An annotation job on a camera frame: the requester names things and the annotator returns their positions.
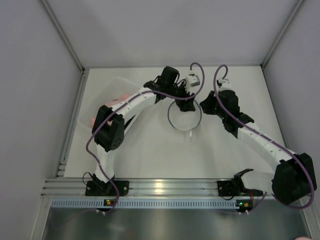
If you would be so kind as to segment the round mesh laundry bag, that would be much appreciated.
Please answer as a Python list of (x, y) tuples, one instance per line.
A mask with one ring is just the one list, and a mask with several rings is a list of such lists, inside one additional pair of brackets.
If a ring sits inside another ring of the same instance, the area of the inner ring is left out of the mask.
[(193, 106), (195, 111), (182, 112), (176, 102), (173, 101), (167, 110), (169, 124), (189, 138), (193, 136), (193, 130), (200, 125), (203, 116), (201, 107), (196, 100), (193, 101)]

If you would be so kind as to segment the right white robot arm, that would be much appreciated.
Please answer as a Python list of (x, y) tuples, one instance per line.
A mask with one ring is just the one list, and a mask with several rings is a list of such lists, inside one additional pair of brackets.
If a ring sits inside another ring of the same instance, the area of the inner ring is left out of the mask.
[(255, 121), (240, 111), (232, 90), (211, 91), (200, 103), (204, 114), (219, 116), (224, 129), (247, 144), (271, 167), (271, 172), (247, 168), (234, 175), (240, 192), (257, 190), (272, 194), (285, 205), (305, 196), (314, 197), (317, 181), (313, 160), (307, 153), (297, 154), (262, 133)]

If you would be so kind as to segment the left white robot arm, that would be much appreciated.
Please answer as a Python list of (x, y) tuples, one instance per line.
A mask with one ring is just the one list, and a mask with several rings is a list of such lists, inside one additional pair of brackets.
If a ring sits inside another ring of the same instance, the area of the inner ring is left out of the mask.
[(146, 108), (156, 105), (165, 98), (175, 101), (182, 112), (194, 112), (194, 99), (198, 94), (192, 85), (203, 85), (194, 71), (184, 79), (179, 79), (177, 69), (166, 66), (161, 75), (147, 81), (142, 88), (120, 102), (108, 106), (102, 105), (96, 114), (92, 126), (92, 135), (88, 140), (94, 142), (96, 153), (91, 156), (96, 161), (93, 181), (103, 185), (114, 181), (115, 153), (125, 139), (127, 131)]

